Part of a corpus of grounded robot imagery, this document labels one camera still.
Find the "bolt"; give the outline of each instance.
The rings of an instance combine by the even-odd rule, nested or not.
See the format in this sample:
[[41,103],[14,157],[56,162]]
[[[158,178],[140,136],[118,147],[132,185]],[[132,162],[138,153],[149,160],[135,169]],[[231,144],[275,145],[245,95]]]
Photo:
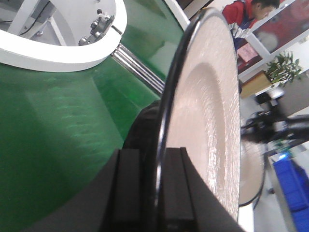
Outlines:
[[98,20],[95,20],[95,21],[92,22],[92,24],[91,24],[90,27],[91,27],[92,29],[94,29],[94,28],[96,28],[97,26],[98,26]]

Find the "green conveyor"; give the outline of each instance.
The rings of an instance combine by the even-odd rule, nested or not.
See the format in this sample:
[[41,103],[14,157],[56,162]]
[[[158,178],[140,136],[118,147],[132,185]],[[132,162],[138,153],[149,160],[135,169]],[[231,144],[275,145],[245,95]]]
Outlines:
[[[160,0],[125,4],[121,43],[164,80],[182,29]],[[0,64],[0,231],[20,231],[72,198],[156,99],[112,58],[70,73]]]

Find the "white plate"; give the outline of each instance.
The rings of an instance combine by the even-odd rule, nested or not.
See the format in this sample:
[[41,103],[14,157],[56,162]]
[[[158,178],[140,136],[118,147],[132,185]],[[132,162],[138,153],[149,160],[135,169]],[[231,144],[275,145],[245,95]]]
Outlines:
[[212,14],[193,36],[176,89],[167,147],[186,147],[202,179],[236,220],[239,94],[230,31]]

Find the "potted plant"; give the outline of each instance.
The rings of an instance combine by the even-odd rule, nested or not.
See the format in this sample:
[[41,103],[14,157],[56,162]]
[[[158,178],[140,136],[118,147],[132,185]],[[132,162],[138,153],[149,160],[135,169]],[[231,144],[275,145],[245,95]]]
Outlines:
[[246,98],[279,82],[285,86],[287,82],[300,79],[302,68],[299,59],[294,61],[292,52],[283,52],[267,63],[268,69],[262,70],[243,84],[241,97]]
[[294,61],[292,52],[276,55],[273,61],[267,63],[267,66],[265,74],[272,84],[279,82],[279,86],[284,87],[288,82],[301,79],[302,67],[299,66],[299,59]]

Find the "white wall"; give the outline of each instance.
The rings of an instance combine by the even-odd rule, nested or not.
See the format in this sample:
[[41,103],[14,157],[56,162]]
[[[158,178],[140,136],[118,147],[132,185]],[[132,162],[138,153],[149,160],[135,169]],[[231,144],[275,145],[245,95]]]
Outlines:
[[219,11],[223,10],[223,8],[228,5],[231,4],[233,2],[233,0],[215,0],[213,1],[211,4],[209,4],[210,7],[215,7],[217,8]]
[[295,43],[287,51],[293,51],[295,59],[299,59],[299,65],[303,67],[303,71],[309,69],[309,41],[302,44]]

